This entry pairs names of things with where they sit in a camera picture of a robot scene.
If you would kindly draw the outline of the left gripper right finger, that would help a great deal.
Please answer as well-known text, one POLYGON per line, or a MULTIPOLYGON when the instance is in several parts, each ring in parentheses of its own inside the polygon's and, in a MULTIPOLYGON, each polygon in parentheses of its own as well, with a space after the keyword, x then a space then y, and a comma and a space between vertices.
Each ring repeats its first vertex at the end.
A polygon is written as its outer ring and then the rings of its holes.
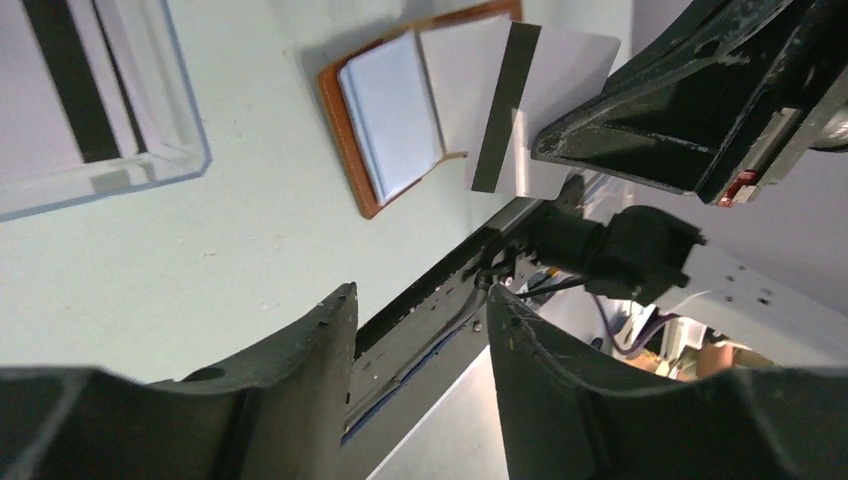
POLYGON ((591 347, 503 286, 486 310, 513 479, 847 475, 844 369, 737 368, 678 382, 591 347))

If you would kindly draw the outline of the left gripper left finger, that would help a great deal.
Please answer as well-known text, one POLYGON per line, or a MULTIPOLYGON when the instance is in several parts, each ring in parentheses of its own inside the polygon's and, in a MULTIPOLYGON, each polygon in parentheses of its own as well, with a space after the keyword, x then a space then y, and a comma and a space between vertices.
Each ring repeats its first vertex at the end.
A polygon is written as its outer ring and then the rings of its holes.
POLYGON ((331 479, 357 289, 181 381, 98 368, 1 371, 5 479, 331 479))

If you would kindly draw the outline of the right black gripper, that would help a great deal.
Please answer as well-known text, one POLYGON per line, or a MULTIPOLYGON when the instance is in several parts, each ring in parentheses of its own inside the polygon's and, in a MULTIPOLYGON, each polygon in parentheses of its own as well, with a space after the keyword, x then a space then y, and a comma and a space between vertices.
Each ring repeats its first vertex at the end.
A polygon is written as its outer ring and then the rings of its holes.
POLYGON ((731 207, 846 143, 844 1, 694 1, 532 151, 731 207))

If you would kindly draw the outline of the card with black stripe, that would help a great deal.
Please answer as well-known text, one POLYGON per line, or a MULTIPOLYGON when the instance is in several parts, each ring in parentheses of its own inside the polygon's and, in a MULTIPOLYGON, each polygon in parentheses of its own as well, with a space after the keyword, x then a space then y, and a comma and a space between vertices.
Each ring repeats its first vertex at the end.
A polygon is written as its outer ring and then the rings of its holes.
POLYGON ((619 40, 606 35, 496 22, 471 130, 468 189, 555 199, 570 169, 533 153, 533 140, 601 92, 619 48, 619 40))

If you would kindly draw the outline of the brown leather card holder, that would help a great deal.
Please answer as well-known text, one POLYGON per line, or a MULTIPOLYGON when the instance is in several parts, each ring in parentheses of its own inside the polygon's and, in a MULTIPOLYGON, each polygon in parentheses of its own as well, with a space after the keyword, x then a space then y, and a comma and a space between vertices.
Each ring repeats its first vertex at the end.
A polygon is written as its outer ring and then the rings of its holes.
POLYGON ((485 1, 401 24, 321 69, 319 98, 360 214, 374 218, 440 163, 468 153, 486 34, 520 21, 485 1))

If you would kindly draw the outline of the clear plastic card box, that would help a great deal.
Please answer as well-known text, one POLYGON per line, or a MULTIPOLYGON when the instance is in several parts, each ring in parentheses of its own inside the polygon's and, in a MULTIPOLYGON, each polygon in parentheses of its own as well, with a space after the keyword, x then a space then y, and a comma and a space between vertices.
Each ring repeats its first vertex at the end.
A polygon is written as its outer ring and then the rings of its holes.
POLYGON ((201 176, 206 135, 166 1, 1 5, 1 217, 201 176))

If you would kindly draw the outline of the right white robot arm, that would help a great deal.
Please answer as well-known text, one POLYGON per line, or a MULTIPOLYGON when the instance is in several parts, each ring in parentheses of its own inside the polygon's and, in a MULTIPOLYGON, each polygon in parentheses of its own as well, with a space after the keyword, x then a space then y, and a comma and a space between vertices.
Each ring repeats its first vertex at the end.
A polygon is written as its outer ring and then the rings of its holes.
MULTIPOLYGON (((808 149, 841 151, 847 100, 843 1, 695 1, 575 106, 532 114, 567 41, 506 22, 471 186, 505 161, 584 168, 712 206, 754 199, 808 149)), ((695 319, 771 360, 844 366, 847 319, 709 245, 662 210, 632 206, 607 225, 551 214, 525 230, 542 263, 588 292, 695 319)))

